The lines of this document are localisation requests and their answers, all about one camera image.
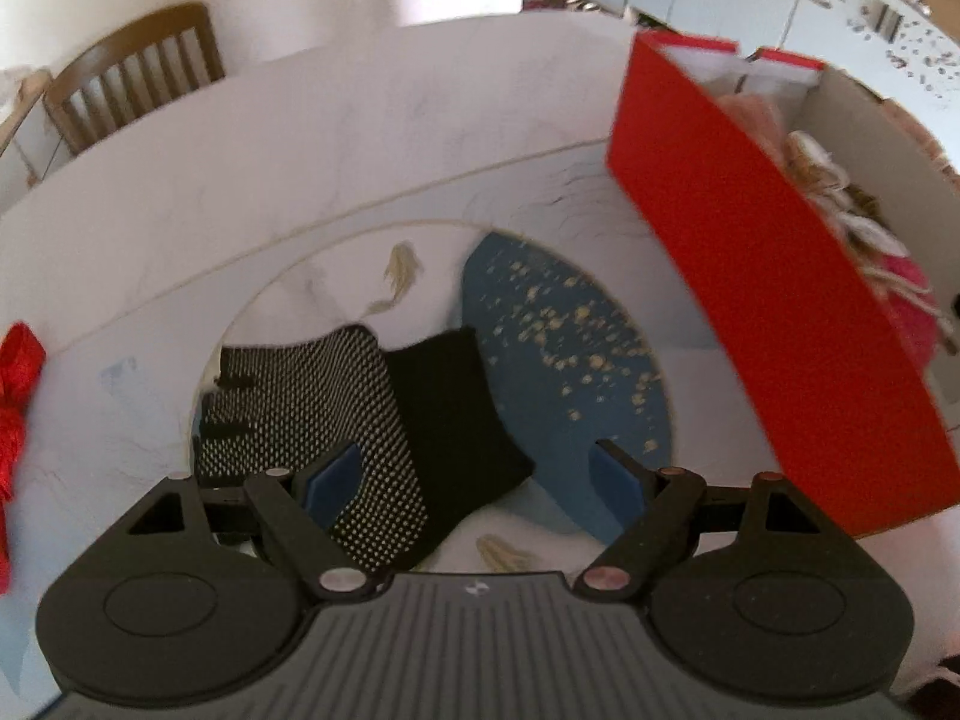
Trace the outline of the pink fleece garment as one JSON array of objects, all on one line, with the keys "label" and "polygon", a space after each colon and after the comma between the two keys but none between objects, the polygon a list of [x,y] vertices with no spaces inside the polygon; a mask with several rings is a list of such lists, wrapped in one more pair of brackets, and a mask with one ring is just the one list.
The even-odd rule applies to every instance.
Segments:
[{"label": "pink fleece garment", "polygon": [[716,99],[716,106],[755,145],[763,149],[782,147],[786,128],[779,107],[768,96],[754,93],[723,94]]}]

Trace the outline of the red cardboard box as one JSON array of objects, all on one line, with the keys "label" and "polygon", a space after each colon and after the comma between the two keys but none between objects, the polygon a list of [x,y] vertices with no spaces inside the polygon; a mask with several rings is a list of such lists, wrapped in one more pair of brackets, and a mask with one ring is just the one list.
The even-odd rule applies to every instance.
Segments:
[{"label": "red cardboard box", "polygon": [[916,358],[814,205],[716,103],[741,76],[822,88],[814,60],[640,31],[607,164],[692,289],[781,471],[854,536],[957,505]]}]

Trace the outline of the pink strawberry plush toy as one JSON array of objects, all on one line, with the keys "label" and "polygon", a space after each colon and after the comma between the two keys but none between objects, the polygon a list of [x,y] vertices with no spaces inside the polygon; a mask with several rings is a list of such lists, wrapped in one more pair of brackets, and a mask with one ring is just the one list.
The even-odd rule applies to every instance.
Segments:
[{"label": "pink strawberry plush toy", "polygon": [[910,257],[878,257],[880,284],[895,317],[896,328],[919,369],[926,369],[942,341],[942,312],[923,270]]}]

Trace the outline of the white wall cabinet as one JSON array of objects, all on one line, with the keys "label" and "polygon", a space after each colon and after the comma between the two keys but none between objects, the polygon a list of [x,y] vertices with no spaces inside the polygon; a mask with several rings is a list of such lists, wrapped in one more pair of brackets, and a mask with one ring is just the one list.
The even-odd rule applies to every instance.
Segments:
[{"label": "white wall cabinet", "polygon": [[910,0],[590,1],[744,49],[820,57],[933,127],[958,124],[958,43]]}]

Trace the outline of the pink scarf on chair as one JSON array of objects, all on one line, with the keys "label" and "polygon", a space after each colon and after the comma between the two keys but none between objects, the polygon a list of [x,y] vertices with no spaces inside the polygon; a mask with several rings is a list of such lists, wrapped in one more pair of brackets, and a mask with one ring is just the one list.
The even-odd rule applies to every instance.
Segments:
[{"label": "pink scarf on chair", "polygon": [[880,109],[889,117],[890,121],[900,128],[901,132],[906,133],[924,151],[935,171],[944,174],[953,185],[958,185],[960,177],[958,177],[957,169],[949,160],[942,143],[913,114],[903,109],[893,99],[884,99],[880,103]]}]

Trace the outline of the black dotted sock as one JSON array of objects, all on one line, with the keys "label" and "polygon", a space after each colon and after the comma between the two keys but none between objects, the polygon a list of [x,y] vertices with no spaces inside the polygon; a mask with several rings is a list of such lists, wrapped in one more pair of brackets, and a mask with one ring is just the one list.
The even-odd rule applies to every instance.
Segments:
[{"label": "black dotted sock", "polygon": [[221,350],[199,406],[200,483],[299,472],[340,444],[361,452],[361,481],[332,538],[370,574],[415,567],[535,470],[498,416],[471,328],[394,351],[359,323],[297,344]]}]

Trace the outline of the wooden chair far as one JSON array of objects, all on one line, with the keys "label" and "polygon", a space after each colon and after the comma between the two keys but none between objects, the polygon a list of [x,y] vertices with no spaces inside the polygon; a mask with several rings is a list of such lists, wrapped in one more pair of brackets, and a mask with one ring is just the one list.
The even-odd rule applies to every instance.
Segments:
[{"label": "wooden chair far", "polygon": [[224,78],[210,10],[172,5],[111,32],[71,60],[44,109],[73,156]]}]

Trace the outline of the red scarf on table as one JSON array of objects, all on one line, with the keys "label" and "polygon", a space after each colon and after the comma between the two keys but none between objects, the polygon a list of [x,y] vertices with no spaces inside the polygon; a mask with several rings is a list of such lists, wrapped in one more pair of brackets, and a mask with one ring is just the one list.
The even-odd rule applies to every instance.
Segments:
[{"label": "red scarf on table", "polygon": [[11,582],[11,553],[7,509],[14,498],[14,473],[26,447],[26,413],[43,373],[46,350],[25,322],[16,322],[2,340],[2,406],[0,406],[0,587]]}]

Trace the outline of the wooden sideboard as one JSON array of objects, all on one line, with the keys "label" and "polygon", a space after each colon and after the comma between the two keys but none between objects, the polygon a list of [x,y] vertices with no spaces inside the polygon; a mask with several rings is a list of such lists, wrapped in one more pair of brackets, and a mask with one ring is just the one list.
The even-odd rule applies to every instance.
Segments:
[{"label": "wooden sideboard", "polygon": [[71,160],[64,138],[44,107],[52,83],[47,68],[2,71],[0,206],[3,213]]}]

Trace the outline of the patterned face mask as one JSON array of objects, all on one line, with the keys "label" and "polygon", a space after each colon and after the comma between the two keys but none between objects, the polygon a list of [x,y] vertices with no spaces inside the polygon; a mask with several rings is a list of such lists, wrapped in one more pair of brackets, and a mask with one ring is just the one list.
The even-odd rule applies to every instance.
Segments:
[{"label": "patterned face mask", "polygon": [[784,165],[797,190],[851,252],[861,257],[890,255],[897,259],[910,255],[886,227],[857,210],[848,193],[848,172],[812,135],[802,130],[789,133],[784,140]]}]

